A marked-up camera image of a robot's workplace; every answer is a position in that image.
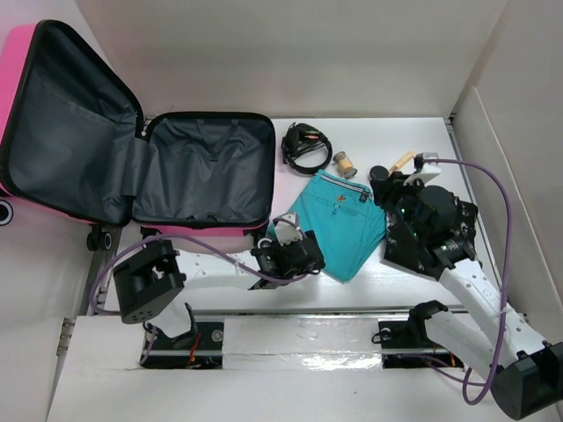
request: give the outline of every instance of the black bracket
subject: black bracket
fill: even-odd
[[[420,303],[412,308],[406,321],[379,321],[379,342],[382,349],[433,348],[435,343],[428,339],[424,321],[448,307],[438,301]]]
[[[200,321],[197,329],[177,338],[168,338],[160,330],[147,369],[219,369],[223,365],[223,321]]]
[[[281,245],[272,241],[268,245],[251,250],[260,272],[275,279],[287,280],[301,274],[317,274],[325,268],[325,257],[318,246],[313,230],[305,232],[303,240]],[[276,288],[281,284],[261,279],[250,290]]]
[[[563,343],[499,368],[491,387],[494,401],[512,419],[519,420],[563,399]]]
[[[159,315],[184,288],[179,255],[170,240],[147,244],[113,270],[121,321],[139,324]]]
[[[160,234],[160,230],[158,229],[148,229],[146,227],[141,227],[141,236],[143,236],[143,239],[146,239],[149,236],[156,236]]]

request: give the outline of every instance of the thread spool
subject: thread spool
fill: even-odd
[[[344,178],[352,178],[358,172],[358,169],[354,167],[344,151],[335,154],[333,160],[338,165],[338,168],[344,175]]]

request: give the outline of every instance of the pink suitcase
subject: pink suitcase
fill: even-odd
[[[131,220],[196,236],[267,226],[269,118],[167,113],[144,127],[135,95],[62,22],[11,31],[0,56],[0,131],[0,195],[91,224],[92,250],[108,247],[104,228]],[[0,225],[12,216],[0,200]]]

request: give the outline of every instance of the wooden stick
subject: wooden stick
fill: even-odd
[[[398,160],[390,169],[389,169],[389,175],[391,175],[394,171],[399,170],[401,167],[403,167],[406,163],[408,163],[410,160],[412,160],[414,158],[416,154],[412,151],[407,152],[406,154],[404,154],[400,160]]]

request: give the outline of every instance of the white wall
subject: white wall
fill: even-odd
[[[19,24],[59,18],[99,51],[72,0],[3,0],[0,46]],[[0,409],[2,421],[46,419],[62,319],[77,313],[91,253],[86,226],[14,206],[0,228]]]
[[[563,339],[552,284],[563,295],[561,22],[560,0],[510,0],[454,121],[463,157],[491,167],[509,185],[515,207],[511,298],[553,340]],[[479,175],[472,183],[501,261],[500,195]]]
[[[77,0],[147,114],[448,116],[506,0]]]

